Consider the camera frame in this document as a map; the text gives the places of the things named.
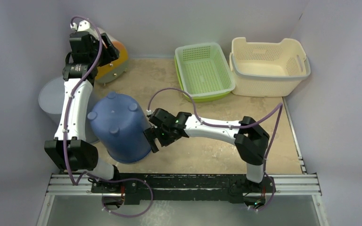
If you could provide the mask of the blue plastic bucket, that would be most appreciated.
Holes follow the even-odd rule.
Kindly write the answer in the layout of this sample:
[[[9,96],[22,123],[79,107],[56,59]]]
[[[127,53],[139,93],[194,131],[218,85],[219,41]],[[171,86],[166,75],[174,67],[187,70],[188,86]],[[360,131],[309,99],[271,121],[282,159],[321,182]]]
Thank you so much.
[[[150,124],[139,103],[129,95],[110,92],[87,114],[94,134],[108,154],[121,163],[134,163],[151,152],[144,130]]]

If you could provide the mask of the grey plastic bucket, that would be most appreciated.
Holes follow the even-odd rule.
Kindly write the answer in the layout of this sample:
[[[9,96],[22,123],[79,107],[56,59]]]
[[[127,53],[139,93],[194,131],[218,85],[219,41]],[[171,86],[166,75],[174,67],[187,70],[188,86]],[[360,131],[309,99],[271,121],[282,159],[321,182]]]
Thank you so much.
[[[55,124],[55,131],[59,126],[59,122],[61,119],[61,113],[63,109],[64,103],[64,80],[62,77],[57,77],[49,81],[42,88],[39,94],[39,105],[40,108],[52,119]],[[87,114],[93,109],[94,105],[99,101],[97,94],[92,91],[87,107]],[[99,139],[94,134],[90,121],[87,116],[85,119],[85,135],[86,142],[90,144],[95,144],[99,141]]]

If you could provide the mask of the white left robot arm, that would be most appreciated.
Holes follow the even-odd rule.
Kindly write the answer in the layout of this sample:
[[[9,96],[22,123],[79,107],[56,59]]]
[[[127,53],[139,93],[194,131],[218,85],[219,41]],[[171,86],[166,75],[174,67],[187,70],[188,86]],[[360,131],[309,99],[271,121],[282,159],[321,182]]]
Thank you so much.
[[[60,170],[87,172],[100,178],[111,193],[120,190],[122,180],[114,165],[98,156],[95,146],[86,141],[87,108],[98,67],[119,58],[106,33],[93,36],[87,31],[69,36],[71,51],[62,71],[64,102],[58,129],[52,140],[45,141],[44,150]]]

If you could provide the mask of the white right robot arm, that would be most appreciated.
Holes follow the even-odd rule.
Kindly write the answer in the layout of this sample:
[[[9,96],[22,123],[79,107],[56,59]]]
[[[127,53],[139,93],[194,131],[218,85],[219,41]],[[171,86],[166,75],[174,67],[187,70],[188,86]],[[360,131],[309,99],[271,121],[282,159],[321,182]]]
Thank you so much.
[[[264,186],[264,158],[269,145],[269,134],[251,117],[239,121],[220,121],[198,118],[195,114],[178,112],[172,115],[157,108],[147,116],[151,126],[144,130],[152,152],[158,152],[157,143],[168,146],[182,137],[204,137],[235,145],[247,165],[246,186],[256,192]]]

